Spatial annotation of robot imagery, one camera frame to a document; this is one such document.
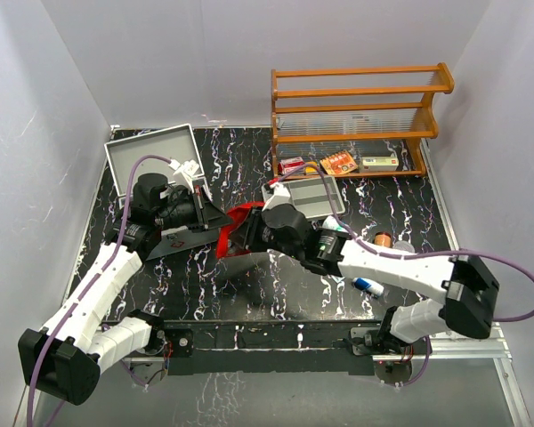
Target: red object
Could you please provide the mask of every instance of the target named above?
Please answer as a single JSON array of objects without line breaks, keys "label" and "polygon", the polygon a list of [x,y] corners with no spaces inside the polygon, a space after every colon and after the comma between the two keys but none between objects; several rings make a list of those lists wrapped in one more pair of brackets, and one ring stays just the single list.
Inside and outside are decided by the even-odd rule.
[{"label": "red object", "polygon": [[243,221],[246,220],[249,215],[249,211],[254,207],[264,207],[264,202],[249,202],[244,203],[243,205],[232,207],[228,212],[228,216],[233,220],[233,223],[226,225],[220,231],[220,238],[217,241],[217,247],[215,249],[215,257],[220,260],[226,256],[238,256],[243,254],[249,254],[249,251],[240,252],[238,254],[228,255],[228,240],[230,239],[230,234],[237,227],[239,227]]},{"label": "red object", "polygon": [[279,173],[285,174],[298,166],[304,165],[302,157],[284,158],[279,162]]}]

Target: white connector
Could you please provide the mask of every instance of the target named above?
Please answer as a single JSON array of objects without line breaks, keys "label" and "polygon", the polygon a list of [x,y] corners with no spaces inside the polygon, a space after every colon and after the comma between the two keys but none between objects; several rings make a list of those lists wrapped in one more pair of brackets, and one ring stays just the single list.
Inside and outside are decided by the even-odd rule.
[{"label": "white connector", "polygon": [[172,159],[169,166],[174,171],[172,180],[176,185],[183,185],[193,193],[194,184],[192,184],[192,180],[198,172],[199,164],[194,160],[188,160],[180,165],[177,160]]},{"label": "white connector", "polygon": [[291,203],[291,193],[285,185],[281,182],[274,182],[271,185],[271,188],[273,194],[265,201],[265,206],[263,207],[264,211],[285,203]]}]

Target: open box lid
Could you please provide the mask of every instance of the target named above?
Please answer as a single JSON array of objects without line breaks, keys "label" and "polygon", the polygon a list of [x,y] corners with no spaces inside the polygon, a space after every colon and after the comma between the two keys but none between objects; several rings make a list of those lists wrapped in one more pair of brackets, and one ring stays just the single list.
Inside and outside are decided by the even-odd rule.
[{"label": "open box lid", "polygon": [[[105,152],[107,153],[107,160],[109,161],[113,182],[115,182],[115,189],[117,189],[119,197],[124,197],[126,194],[126,184],[134,163],[147,154],[174,158],[179,163],[194,160],[199,164],[199,170],[194,177],[204,176],[204,167],[199,157],[190,124],[110,141],[105,144]],[[162,173],[168,177],[168,183],[173,182],[172,174],[174,171],[164,162],[153,159],[142,162],[136,170],[134,183],[143,173]]]}]

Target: food package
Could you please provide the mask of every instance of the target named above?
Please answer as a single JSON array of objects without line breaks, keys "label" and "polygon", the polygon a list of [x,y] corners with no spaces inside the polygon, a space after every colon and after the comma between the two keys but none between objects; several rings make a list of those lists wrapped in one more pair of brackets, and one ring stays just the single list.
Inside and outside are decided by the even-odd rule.
[{"label": "food package", "polygon": [[284,175],[300,165],[304,165],[302,157],[284,158],[279,162],[279,173]]},{"label": "food package", "polygon": [[332,156],[320,160],[320,165],[324,167],[329,175],[345,175],[355,171],[358,166],[347,151],[340,151]]}]

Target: white box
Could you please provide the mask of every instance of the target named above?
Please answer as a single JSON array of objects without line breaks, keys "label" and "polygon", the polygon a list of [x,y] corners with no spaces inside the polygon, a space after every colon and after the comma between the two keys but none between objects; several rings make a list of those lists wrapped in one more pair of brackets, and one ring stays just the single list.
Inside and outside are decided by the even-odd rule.
[{"label": "white box", "polygon": [[360,172],[390,172],[400,165],[396,156],[390,157],[363,157],[360,162]]}]

